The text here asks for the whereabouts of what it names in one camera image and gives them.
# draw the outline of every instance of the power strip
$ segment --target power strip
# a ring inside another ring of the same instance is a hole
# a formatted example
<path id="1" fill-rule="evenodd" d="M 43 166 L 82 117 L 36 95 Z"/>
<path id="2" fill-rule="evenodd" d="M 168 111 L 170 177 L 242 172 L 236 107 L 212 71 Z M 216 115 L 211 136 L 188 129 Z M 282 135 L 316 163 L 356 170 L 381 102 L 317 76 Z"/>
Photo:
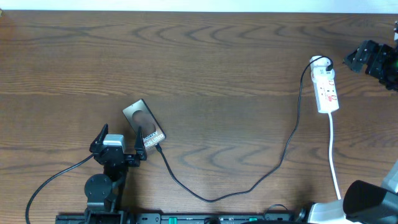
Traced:
<path id="1" fill-rule="evenodd" d="M 320 56 L 312 57 L 310 62 L 318 57 Z M 339 108 L 334 81 L 335 71 L 333 69 L 326 71 L 326 67 L 330 64 L 327 58 L 321 58 L 311 64 L 311 79 L 319 113 L 331 113 Z"/>

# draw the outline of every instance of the power adapter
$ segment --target power adapter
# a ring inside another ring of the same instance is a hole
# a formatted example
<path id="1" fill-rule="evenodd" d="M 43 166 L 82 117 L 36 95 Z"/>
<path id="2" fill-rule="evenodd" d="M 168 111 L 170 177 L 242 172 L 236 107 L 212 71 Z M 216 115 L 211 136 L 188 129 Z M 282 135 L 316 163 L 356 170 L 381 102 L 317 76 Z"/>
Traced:
<path id="1" fill-rule="evenodd" d="M 314 56 L 310 62 L 321 56 Z M 335 71 L 328 70 L 331 61 L 321 58 L 311 63 L 311 79 L 319 113 L 331 113 L 339 108 L 335 86 Z"/>

